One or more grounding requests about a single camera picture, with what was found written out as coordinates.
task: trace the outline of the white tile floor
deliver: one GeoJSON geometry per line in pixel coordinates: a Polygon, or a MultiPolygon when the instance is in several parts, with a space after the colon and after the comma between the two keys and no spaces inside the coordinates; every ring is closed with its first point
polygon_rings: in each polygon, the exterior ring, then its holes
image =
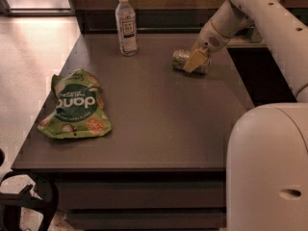
{"type": "MultiPolygon", "coordinates": [[[[0,148],[10,170],[25,136],[80,31],[75,17],[5,17],[0,14],[0,148]]],[[[8,186],[13,191],[16,186],[8,186]]],[[[24,212],[22,226],[37,230],[39,216],[24,212]]],[[[51,231],[73,230],[59,212],[51,231]]]]}

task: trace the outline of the chip bag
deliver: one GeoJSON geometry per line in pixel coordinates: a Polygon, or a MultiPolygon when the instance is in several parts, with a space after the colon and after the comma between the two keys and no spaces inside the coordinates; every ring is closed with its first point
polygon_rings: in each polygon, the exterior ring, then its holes
{"type": "Polygon", "coordinates": [[[77,69],[65,77],[54,75],[51,83],[56,96],[56,109],[38,125],[49,138],[100,137],[112,126],[103,108],[96,78],[84,69],[77,69]]]}

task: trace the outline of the dark gray table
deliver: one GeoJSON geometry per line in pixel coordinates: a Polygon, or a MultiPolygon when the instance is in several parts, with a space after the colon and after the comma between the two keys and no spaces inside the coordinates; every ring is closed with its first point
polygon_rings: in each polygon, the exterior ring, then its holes
{"type": "MultiPolygon", "coordinates": [[[[232,126],[252,102],[228,53],[206,76],[172,69],[172,53],[196,35],[139,35],[123,57],[116,35],[80,36],[62,75],[100,81],[113,131],[51,140],[35,123],[14,163],[54,180],[59,208],[80,229],[218,228],[225,223],[225,156],[232,126]]],[[[55,108],[49,96],[38,120],[55,108]]]]}

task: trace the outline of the water bottle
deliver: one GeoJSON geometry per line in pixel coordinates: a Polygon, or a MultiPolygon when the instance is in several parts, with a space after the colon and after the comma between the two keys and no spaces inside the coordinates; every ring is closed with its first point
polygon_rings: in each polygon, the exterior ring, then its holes
{"type": "Polygon", "coordinates": [[[118,1],[115,19],[120,51],[124,56],[133,56],[138,52],[136,14],[129,0],[118,1]]]}

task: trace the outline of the tabletop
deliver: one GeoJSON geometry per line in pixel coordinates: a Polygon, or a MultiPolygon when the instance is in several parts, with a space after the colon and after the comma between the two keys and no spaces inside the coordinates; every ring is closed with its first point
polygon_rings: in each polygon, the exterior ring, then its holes
{"type": "Polygon", "coordinates": [[[253,104],[226,49],[206,75],[172,68],[172,54],[195,34],[139,34],[124,57],[117,35],[81,35],[61,75],[83,68],[102,85],[112,131],[94,139],[49,139],[38,122],[55,109],[52,93],[13,169],[32,171],[225,170],[232,127],[253,104]]]}

